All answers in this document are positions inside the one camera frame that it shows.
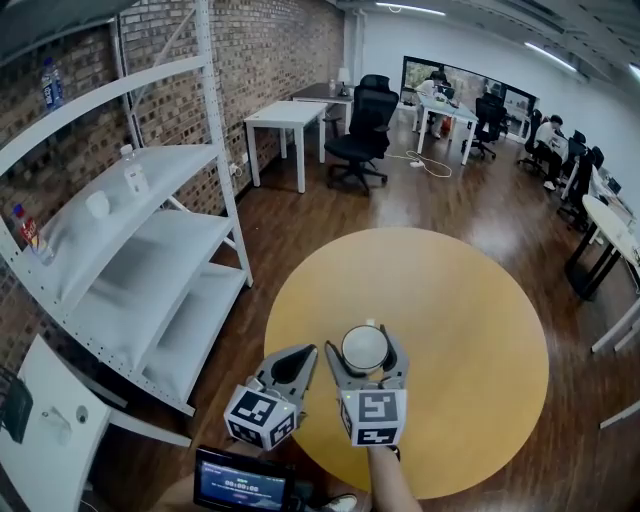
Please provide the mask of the blue label bottle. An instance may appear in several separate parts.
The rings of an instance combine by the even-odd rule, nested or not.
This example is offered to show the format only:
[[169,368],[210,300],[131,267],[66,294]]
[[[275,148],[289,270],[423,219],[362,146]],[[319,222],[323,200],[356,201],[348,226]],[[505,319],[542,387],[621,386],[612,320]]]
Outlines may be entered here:
[[56,110],[64,103],[62,79],[52,57],[44,61],[41,89],[47,110]]

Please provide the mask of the white metal shelf rack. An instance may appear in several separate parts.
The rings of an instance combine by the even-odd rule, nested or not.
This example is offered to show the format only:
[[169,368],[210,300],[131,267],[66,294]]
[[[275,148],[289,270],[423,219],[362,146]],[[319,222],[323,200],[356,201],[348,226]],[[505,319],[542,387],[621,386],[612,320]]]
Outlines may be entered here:
[[[253,278],[236,209],[215,87],[208,0],[187,13],[192,57],[123,76],[35,122],[0,149],[0,176],[80,116],[146,86],[197,72],[210,141],[138,149],[148,191],[135,195],[122,160],[45,224],[55,257],[43,265],[0,220],[0,255],[41,307],[102,364],[166,405],[188,400],[241,290]],[[97,190],[110,214],[95,219]]]

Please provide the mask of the white sneaker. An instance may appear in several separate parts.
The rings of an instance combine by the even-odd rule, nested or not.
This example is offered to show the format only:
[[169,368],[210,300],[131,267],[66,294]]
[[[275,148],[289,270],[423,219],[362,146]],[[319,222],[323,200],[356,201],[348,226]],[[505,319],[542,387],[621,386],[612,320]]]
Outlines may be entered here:
[[333,498],[322,505],[316,512],[354,512],[357,504],[357,497],[348,493]]

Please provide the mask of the small white cup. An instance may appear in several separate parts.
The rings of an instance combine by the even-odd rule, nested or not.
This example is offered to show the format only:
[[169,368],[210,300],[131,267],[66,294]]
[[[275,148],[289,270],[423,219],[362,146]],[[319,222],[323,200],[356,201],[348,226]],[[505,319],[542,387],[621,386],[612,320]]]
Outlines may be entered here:
[[85,200],[86,207],[95,219],[106,218],[110,214],[110,202],[107,194],[102,190],[97,190]]

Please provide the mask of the dark wooden desk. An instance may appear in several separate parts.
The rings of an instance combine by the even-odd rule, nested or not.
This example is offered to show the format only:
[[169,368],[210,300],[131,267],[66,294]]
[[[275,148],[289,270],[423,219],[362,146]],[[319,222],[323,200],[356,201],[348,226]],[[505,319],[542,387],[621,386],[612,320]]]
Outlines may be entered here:
[[331,127],[333,137],[348,134],[353,112],[352,88],[348,88],[349,95],[338,95],[340,86],[335,86],[335,94],[329,94],[329,83],[316,83],[305,87],[291,95],[292,101],[326,103],[324,122]]

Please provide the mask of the person's right forearm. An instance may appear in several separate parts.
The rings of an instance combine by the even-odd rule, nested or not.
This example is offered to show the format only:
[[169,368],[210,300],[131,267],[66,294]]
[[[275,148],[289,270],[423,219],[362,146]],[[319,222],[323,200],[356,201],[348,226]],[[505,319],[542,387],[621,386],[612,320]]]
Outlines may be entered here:
[[422,512],[390,447],[369,446],[367,456],[375,512]]

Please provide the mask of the small white desk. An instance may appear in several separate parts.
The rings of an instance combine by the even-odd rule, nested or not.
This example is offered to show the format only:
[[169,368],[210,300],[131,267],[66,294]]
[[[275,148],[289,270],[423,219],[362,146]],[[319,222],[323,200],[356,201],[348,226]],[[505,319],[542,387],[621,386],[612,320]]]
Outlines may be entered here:
[[299,194],[305,193],[306,167],[304,129],[312,121],[318,122],[318,160],[321,164],[324,164],[326,156],[324,144],[326,139],[325,115],[327,107],[328,104],[326,102],[276,101],[244,119],[247,131],[249,163],[251,167],[253,184],[256,187],[261,186],[261,179],[257,159],[255,129],[279,129],[281,139],[281,153],[283,156],[287,155],[286,131],[292,130],[294,133],[294,142],[296,146],[297,190]]

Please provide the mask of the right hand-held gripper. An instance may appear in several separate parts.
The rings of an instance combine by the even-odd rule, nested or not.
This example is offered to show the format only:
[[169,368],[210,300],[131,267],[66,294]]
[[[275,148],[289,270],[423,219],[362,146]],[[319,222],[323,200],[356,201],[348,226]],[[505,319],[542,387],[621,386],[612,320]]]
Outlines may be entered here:
[[408,355],[385,325],[380,329],[387,341],[388,352],[382,363],[383,378],[379,382],[372,381],[365,372],[349,367],[330,341],[324,344],[339,389],[340,416],[352,446],[396,445],[406,424]]

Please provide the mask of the black office chair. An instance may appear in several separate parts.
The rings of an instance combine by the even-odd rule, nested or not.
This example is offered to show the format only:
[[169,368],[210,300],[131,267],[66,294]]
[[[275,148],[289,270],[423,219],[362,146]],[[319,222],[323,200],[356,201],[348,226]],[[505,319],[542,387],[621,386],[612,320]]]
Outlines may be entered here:
[[529,137],[524,145],[527,152],[525,158],[521,158],[516,161],[517,165],[526,166],[530,172],[540,174],[542,171],[542,162],[540,157],[536,154],[534,148],[535,136],[542,121],[542,113],[538,109],[534,109],[530,116],[530,133]]
[[370,194],[366,176],[381,179],[386,185],[388,176],[368,169],[366,164],[383,159],[389,148],[390,121],[399,103],[399,95],[388,86],[357,85],[353,93],[353,112],[349,132],[324,143],[324,149],[346,164],[332,164],[327,171],[327,187],[333,188],[348,177],[355,177],[363,187],[365,196]]
[[582,150],[574,158],[574,178],[565,187],[566,201],[557,213],[568,222],[569,229],[579,233],[587,230],[587,214],[582,199],[589,193],[591,178],[594,171],[600,169],[604,162],[604,154],[598,146]]
[[502,122],[506,114],[507,110],[504,107],[504,102],[499,96],[485,93],[482,97],[477,98],[476,116],[478,117],[478,123],[474,130],[471,144],[464,140],[461,152],[464,153],[468,147],[477,148],[482,159],[489,153],[491,158],[495,160],[496,153],[489,148],[488,144],[499,139]]

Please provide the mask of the person's dark trousers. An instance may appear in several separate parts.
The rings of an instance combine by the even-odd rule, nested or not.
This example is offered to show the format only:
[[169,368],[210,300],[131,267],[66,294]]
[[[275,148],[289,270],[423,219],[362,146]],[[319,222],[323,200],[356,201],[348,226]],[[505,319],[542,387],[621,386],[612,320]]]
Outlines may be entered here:
[[286,512],[324,512],[324,506],[314,500],[313,494],[314,485],[311,482],[295,480]]

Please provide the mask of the red label bottle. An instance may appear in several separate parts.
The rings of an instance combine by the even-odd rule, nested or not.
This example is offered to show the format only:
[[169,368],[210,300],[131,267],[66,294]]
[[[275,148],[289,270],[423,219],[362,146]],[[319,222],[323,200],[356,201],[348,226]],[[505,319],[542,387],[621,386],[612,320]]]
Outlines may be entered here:
[[43,265],[51,264],[55,254],[46,238],[41,234],[34,217],[28,214],[21,204],[14,206],[13,214],[18,220],[21,236],[32,252]]

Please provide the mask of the person's left forearm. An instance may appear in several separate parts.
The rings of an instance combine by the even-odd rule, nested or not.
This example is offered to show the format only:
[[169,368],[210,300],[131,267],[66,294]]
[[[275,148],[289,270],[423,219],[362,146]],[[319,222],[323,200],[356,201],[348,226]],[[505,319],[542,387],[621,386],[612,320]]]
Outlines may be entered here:
[[193,501],[194,475],[172,484],[157,500],[152,512],[199,512]]

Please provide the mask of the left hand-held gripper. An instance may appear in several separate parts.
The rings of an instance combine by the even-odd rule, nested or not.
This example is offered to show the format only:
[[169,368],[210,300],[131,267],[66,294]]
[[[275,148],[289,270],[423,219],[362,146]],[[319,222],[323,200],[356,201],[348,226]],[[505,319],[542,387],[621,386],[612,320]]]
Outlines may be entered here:
[[229,434],[262,450],[272,450],[290,437],[304,417],[303,398],[318,360],[316,345],[296,345],[267,356],[238,385],[224,411]]

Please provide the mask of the long white desk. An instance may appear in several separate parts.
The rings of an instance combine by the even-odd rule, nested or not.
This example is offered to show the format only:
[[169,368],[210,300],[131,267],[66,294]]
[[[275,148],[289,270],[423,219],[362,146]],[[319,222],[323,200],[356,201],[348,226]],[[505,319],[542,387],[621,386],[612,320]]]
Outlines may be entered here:
[[414,120],[414,127],[419,129],[419,140],[417,152],[421,153],[427,130],[427,120],[430,113],[440,114],[453,118],[456,122],[466,122],[468,127],[468,136],[461,164],[465,166],[468,161],[471,144],[473,142],[475,129],[478,126],[478,117],[464,104],[460,103],[457,107],[452,106],[447,101],[438,101],[435,98],[421,95],[420,107],[421,114]]

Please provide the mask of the clear bottle white label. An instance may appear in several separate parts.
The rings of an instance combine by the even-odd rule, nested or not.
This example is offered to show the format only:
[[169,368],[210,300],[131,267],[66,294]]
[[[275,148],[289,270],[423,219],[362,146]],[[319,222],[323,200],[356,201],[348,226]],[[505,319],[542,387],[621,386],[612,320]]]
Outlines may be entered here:
[[148,183],[143,168],[136,158],[133,146],[131,144],[122,146],[120,155],[124,165],[124,177],[131,192],[135,195],[146,193]]

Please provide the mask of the black mesh holder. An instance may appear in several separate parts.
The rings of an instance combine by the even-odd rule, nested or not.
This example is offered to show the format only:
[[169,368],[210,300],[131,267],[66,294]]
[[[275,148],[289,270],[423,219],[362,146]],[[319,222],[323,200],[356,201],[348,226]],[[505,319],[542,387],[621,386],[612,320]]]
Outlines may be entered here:
[[0,367],[0,430],[10,438],[23,442],[33,398],[25,382],[5,367]]

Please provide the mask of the white mug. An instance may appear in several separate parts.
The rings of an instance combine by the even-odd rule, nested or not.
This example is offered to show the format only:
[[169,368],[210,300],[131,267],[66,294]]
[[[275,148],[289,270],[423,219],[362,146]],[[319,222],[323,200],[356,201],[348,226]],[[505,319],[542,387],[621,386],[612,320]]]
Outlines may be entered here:
[[341,342],[346,365],[357,373],[371,375],[380,369],[388,355],[388,343],[373,319],[350,329]]

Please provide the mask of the wide wall window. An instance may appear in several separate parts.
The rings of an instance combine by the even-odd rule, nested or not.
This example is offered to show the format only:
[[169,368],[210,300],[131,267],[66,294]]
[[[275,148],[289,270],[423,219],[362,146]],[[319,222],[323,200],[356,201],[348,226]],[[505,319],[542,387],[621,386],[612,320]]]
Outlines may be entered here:
[[506,108],[506,117],[501,131],[506,138],[524,143],[531,132],[530,115],[537,107],[536,96],[481,74],[436,61],[405,56],[401,79],[401,100],[418,104],[415,89],[433,73],[440,75],[443,84],[454,90],[453,99],[475,110],[475,100],[484,94],[497,96]]

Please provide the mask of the white corner desk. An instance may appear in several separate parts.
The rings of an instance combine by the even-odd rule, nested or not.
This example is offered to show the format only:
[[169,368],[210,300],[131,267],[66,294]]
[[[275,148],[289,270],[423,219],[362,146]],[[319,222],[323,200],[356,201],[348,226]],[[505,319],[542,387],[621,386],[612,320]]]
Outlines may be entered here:
[[18,372],[33,406],[23,440],[0,432],[0,466],[31,512],[78,512],[111,408],[41,337]]

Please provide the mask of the large white desk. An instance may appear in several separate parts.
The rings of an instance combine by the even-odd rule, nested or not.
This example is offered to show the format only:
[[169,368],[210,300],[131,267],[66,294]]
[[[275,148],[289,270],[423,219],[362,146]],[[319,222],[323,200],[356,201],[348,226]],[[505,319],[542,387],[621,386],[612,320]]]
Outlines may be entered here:
[[[615,352],[624,348],[636,335],[640,334],[640,298],[638,298],[623,316],[592,346],[591,352],[596,353],[614,339],[618,339],[613,350]],[[632,405],[614,414],[599,424],[599,429],[603,430],[613,424],[628,418],[640,411],[640,399]]]

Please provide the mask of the round wooden table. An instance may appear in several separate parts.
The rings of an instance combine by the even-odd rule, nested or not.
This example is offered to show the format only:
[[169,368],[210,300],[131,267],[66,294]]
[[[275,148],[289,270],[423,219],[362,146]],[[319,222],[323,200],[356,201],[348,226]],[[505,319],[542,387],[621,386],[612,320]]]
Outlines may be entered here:
[[339,343],[369,320],[409,357],[399,448],[414,495],[451,495],[504,467],[532,433],[549,378],[544,331],[517,282],[441,233],[359,231],[291,273],[269,315],[265,352]]

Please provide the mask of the black screen device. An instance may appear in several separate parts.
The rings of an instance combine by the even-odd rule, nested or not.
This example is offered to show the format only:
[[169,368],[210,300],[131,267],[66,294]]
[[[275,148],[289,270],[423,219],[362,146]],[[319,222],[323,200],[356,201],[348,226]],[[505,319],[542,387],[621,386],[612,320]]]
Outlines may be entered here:
[[290,512],[292,469],[254,457],[199,447],[193,502],[217,512]]

